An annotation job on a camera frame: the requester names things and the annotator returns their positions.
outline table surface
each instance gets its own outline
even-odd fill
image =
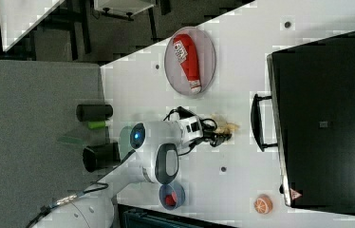
[[[284,28],[287,21],[291,28]],[[169,39],[102,66],[104,97],[114,107],[110,135],[128,124],[162,120],[179,105],[203,117],[222,115],[240,129],[218,148],[202,144],[180,158],[177,180],[187,199],[177,210],[162,208],[159,185],[152,183],[130,184],[118,194],[118,202],[234,227],[355,227],[355,217],[287,207],[278,192],[277,150],[262,153],[250,123],[254,93],[270,94],[267,55],[355,30],[355,1],[260,0],[198,28],[213,40],[216,69],[212,85],[195,98],[179,95],[168,84],[163,58]],[[266,143],[273,143],[271,102],[263,103],[262,113]],[[227,167],[225,173],[221,166]],[[268,215],[253,209],[260,194],[273,202]]]
[[[3,51],[8,51],[65,0],[0,0]]]

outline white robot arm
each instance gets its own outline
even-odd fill
[[[120,166],[82,193],[46,207],[27,228],[35,222],[34,228],[109,228],[114,217],[111,199],[128,184],[142,181],[168,184],[178,174],[181,151],[191,150],[202,142],[213,145],[213,142],[220,144],[230,138],[207,131],[204,127],[209,125],[184,108],[174,110],[180,118],[184,117],[173,122],[136,124],[130,133],[134,150]]]

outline green object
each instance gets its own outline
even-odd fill
[[[101,122],[88,122],[88,128],[89,129],[97,129],[97,128],[104,128],[106,127],[106,122],[101,121]]]

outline small orange object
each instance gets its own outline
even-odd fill
[[[177,203],[174,201],[174,198],[172,197],[172,195],[167,195],[165,197],[165,203],[168,206],[175,206]]]
[[[260,214],[268,214],[272,210],[270,198],[267,196],[257,198],[254,203],[254,209]]]

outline black cable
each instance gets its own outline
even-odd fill
[[[189,147],[190,147],[189,151],[187,151],[187,152],[185,152],[185,153],[183,153],[183,154],[179,154],[179,155],[177,155],[177,156],[180,157],[180,156],[183,156],[183,155],[190,154],[190,152],[192,152],[192,150],[196,147],[196,143],[195,143],[195,142],[191,143],[191,144],[189,145]]]
[[[28,223],[27,228],[29,228],[29,227],[31,227],[33,224],[37,223],[41,217],[47,216],[47,215],[50,213],[50,211],[51,211],[50,207],[43,206],[43,207],[41,208],[41,212],[40,212],[35,218],[33,218],[33,220],[31,220],[31,221]]]
[[[102,183],[102,182],[96,182],[96,181],[93,181],[91,182],[91,184],[97,184],[97,185],[101,185],[102,187],[98,187],[98,188],[94,188],[94,189],[91,189],[91,190],[86,190],[86,191],[83,191],[83,195],[87,194],[87,193],[91,193],[91,192],[97,192],[97,191],[101,191],[103,189],[106,189],[109,187],[109,184],[107,183]],[[37,223],[39,221],[39,219],[41,217],[45,217],[47,216],[50,212],[51,212],[52,208],[48,207],[48,206],[43,206],[41,208],[41,212],[33,219],[31,220],[28,225],[27,225],[27,228],[31,227],[33,224]]]
[[[94,189],[91,189],[91,190],[83,191],[84,194],[101,191],[101,190],[106,189],[107,187],[109,187],[109,184],[107,184],[107,183],[101,183],[101,182],[93,181],[93,182],[91,182],[91,184],[98,184],[98,185],[102,185],[103,187],[99,187],[99,188],[94,188]]]
[[[214,127],[211,128],[210,130],[211,131],[215,131],[217,128],[218,128],[218,125],[216,124],[216,121],[213,120],[213,119],[210,119],[210,118],[207,118],[207,119],[202,119],[200,120],[202,124],[205,124],[205,122],[212,122],[214,124]]]
[[[166,117],[165,117],[163,120],[166,121],[166,119],[168,119],[168,121],[169,121],[171,115],[174,114],[175,112],[177,112],[177,110],[176,110],[176,109],[172,109],[172,110],[168,113],[168,115],[166,115]]]

